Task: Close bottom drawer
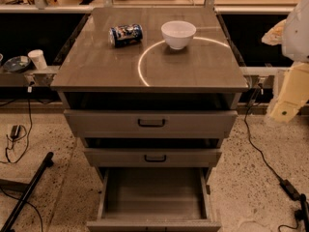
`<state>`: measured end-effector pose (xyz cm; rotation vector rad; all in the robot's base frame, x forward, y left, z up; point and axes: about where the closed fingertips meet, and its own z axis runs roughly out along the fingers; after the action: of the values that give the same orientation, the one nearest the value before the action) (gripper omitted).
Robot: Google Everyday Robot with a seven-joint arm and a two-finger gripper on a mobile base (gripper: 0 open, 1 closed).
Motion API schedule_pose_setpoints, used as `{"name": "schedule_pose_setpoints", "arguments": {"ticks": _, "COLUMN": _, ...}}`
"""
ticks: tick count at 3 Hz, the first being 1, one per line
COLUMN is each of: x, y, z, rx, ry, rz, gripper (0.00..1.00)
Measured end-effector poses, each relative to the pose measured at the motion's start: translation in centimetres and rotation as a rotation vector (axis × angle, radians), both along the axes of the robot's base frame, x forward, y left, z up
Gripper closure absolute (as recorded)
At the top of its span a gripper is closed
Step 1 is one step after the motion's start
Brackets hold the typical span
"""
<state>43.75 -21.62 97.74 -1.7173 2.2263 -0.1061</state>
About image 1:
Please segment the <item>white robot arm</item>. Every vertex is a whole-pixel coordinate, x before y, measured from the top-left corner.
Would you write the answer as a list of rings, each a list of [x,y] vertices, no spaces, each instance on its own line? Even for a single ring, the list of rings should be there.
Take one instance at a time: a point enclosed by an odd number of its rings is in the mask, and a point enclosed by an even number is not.
[[[273,120],[288,123],[309,101],[309,0],[300,0],[286,19],[263,35],[262,42],[280,44],[282,54],[294,61],[268,113]]]

